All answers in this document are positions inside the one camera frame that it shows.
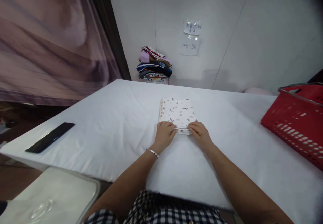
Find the paper sign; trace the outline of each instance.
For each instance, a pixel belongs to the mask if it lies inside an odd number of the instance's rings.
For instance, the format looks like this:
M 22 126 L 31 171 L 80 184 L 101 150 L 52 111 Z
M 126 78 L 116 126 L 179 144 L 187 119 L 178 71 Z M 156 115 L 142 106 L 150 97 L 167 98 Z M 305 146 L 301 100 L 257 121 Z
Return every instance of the paper sign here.
M 202 26 L 200 21 L 187 20 L 184 27 L 184 33 L 191 35 L 200 35 L 201 29 Z
M 200 39 L 196 36 L 185 37 L 182 41 L 181 55 L 197 56 Z

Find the hand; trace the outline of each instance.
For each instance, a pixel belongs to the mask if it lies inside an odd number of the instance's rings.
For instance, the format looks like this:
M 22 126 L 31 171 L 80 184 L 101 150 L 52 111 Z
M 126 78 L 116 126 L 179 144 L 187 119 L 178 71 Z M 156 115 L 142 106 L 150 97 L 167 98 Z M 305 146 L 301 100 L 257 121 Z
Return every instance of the hand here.
M 161 121 L 157 125 L 157 133 L 154 144 L 150 149 L 160 154 L 166 147 L 168 147 L 174 139 L 177 130 L 174 130 L 176 125 L 172 122 Z
M 192 122 L 188 125 L 188 127 L 192 132 L 195 141 L 202 149 L 204 149 L 210 144 L 213 144 L 208 130 L 201 122 Z

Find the white wall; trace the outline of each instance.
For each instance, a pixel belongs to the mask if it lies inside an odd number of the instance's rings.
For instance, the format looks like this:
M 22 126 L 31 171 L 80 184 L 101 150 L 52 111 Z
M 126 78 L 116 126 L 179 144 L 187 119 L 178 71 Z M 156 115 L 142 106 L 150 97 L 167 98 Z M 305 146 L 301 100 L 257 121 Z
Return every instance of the white wall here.
M 170 84 L 243 91 L 309 80 L 321 21 L 310 0 L 111 0 L 132 80 L 141 46 L 173 62 Z M 180 54 L 185 19 L 202 21 L 199 56 Z
M 276 92 L 323 68 L 322 21 L 311 0 L 246 0 L 213 89 Z

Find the white table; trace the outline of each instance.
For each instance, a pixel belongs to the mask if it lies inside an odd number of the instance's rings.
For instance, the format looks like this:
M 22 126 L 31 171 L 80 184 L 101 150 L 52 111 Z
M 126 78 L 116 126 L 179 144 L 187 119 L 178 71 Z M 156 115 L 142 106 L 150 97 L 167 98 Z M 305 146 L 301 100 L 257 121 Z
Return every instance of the white table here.
M 114 181 L 153 143 L 162 97 L 189 98 L 213 142 L 295 223 L 317 221 L 323 173 L 260 125 L 275 96 L 117 80 L 0 152 L 38 169 L 55 166 Z M 24 151 L 62 122 L 76 125 L 42 153 Z M 231 208 L 192 136 L 175 136 L 147 189 Z

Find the pink curtain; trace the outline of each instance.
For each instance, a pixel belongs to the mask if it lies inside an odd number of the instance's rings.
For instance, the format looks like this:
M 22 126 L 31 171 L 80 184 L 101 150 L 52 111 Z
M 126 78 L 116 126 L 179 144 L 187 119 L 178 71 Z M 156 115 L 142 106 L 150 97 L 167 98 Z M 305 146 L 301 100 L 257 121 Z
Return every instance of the pink curtain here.
M 0 0 L 0 100 L 70 106 L 118 78 L 92 0 Z

